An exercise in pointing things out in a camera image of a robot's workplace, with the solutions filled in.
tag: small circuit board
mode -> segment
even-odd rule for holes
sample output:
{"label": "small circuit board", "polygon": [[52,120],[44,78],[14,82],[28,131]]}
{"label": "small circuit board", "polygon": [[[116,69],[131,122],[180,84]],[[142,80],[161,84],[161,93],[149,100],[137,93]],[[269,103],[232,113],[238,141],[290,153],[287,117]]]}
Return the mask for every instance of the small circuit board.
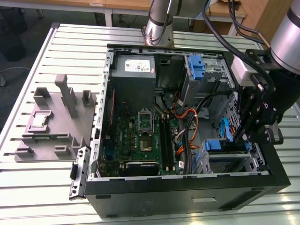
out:
{"label": "small circuit board", "polygon": [[[115,143],[113,150],[105,150],[107,163],[106,170],[109,176],[118,176],[118,171],[124,164],[128,162],[142,162],[142,163],[158,163],[159,172],[157,175],[176,175],[180,174],[180,169],[178,169],[175,161],[174,146],[171,140],[178,131],[178,123],[175,119],[167,121],[169,124],[169,131],[165,135],[162,141],[165,144],[168,139],[168,149],[161,147],[161,124],[162,118],[151,117],[152,123],[152,134],[144,132],[140,134],[140,127],[149,128],[149,118],[138,116],[120,116],[117,121]],[[168,163],[165,161],[171,161],[172,167],[168,167]]]}

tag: blue plastic latch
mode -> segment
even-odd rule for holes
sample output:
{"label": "blue plastic latch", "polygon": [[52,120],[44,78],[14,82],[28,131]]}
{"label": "blue plastic latch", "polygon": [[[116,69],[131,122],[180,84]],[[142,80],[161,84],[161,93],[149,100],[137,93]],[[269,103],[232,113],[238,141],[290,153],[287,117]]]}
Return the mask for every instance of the blue plastic latch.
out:
{"label": "blue plastic latch", "polygon": [[222,138],[224,138],[224,126],[225,126],[225,130],[226,130],[226,138],[230,141],[230,142],[233,142],[233,136],[231,135],[230,133],[230,130],[229,130],[229,121],[227,118],[223,118],[221,120],[221,136]]}
{"label": "blue plastic latch", "polygon": [[249,152],[250,151],[250,145],[249,145],[248,142],[245,142],[245,147],[246,147],[247,152]]}
{"label": "blue plastic latch", "polygon": [[205,73],[205,63],[200,55],[189,55],[189,66],[193,72],[194,80],[202,80]]}
{"label": "blue plastic latch", "polygon": [[221,151],[221,143],[219,140],[207,140],[205,142],[205,147],[207,151],[214,150],[214,151]]}

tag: metal bracket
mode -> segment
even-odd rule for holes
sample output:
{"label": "metal bracket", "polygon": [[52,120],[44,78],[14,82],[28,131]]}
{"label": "metal bracket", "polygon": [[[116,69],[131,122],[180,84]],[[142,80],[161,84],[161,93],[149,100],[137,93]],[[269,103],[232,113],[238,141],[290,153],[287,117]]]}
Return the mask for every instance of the metal bracket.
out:
{"label": "metal bracket", "polygon": [[78,150],[75,163],[71,168],[70,178],[72,179],[69,200],[84,199],[85,183],[88,175],[90,160],[90,148],[83,147]]}

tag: wooden shelf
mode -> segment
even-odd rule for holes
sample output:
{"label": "wooden shelf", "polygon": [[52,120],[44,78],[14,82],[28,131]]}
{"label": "wooden shelf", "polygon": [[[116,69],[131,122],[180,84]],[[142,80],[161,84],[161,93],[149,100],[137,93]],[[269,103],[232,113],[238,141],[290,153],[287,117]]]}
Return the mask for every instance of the wooden shelf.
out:
{"label": "wooden shelf", "polygon": [[82,6],[82,7],[105,7],[106,0],[10,0],[15,2],[31,2],[40,4],[53,4],[65,6]]}

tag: wire bundle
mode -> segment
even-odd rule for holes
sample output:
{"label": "wire bundle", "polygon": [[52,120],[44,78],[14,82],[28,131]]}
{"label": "wire bundle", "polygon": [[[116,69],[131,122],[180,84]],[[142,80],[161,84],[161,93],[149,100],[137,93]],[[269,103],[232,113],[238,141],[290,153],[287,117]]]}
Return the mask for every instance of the wire bundle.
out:
{"label": "wire bundle", "polygon": [[265,88],[265,90],[267,92],[273,92],[274,91],[274,82],[272,81],[271,77],[269,76],[269,74],[259,65],[256,63],[256,61],[254,61],[252,58],[248,57],[247,55],[245,55],[244,53],[240,52],[238,49],[236,49],[235,47],[233,47],[231,44],[229,44],[224,37],[222,37],[222,35],[213,27],[213,25],[211,24],[208,16],[205,13],[205,9],[207,4],[209,3],[209,0],[206,0],[206,3],[204,4],[204,7],[202,9],[202,15],[203,15],[203,19],[205,21],[205,23],[207,24],[207,26],[209,27],[209,29],[212,31],[212,33],[214,34],[214,36],[216,37],[216,39],[228,50],[230,51],[232,54],[234,54],[235,56],[237,56],[238,58],[240,58],[243,62],[245,62],[246,64],[248,64],[250,67],[252,67],[254,70],[257,71],[257,76],[261,76],[261,78],[267,83],[267,88]]}

